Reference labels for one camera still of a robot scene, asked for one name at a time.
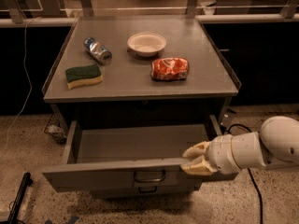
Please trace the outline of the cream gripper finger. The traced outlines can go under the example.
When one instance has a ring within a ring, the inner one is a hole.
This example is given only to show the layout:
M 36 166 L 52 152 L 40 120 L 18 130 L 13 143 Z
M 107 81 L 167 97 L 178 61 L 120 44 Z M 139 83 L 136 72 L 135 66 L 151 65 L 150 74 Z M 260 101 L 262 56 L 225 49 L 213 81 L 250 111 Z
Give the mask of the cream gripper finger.
M 213 167 L 204 155 L 188 158 L 187 162 L 181 164 L 180 167 L 187 175 L 208 176 L 218 172 L 218 169 Z
M 209 146 L 209 142 L 207 142 L 207 141 L 200 142 L 200 143 L 186 149 L 183 152 L 182 157 L 183 158 L 196 158 L 201 155 L 205 155 L 206 149 L 208 148 L 208 146 Z

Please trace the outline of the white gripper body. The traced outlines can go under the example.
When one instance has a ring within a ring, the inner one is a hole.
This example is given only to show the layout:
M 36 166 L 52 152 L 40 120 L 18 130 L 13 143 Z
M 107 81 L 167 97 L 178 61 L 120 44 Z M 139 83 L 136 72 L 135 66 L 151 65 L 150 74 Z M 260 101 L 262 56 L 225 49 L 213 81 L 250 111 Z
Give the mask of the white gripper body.
M 210 165 L 224 175 L 237 174 L 240 171 L 233 155 L 232 140 L 230 134 L 217 136 L 209 142 L 206 149 Z

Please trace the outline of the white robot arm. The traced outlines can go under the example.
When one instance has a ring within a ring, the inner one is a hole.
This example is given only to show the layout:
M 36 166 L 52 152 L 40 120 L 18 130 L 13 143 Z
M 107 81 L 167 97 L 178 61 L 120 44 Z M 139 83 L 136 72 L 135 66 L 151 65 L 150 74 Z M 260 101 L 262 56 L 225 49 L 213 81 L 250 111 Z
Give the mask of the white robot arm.
M 221 135 L 188 148 L 181 169 L 188 175 L 237 174 L 243 169 L 283 170 L 299 165 L 299 121 L 276 116 L 258 132 Z

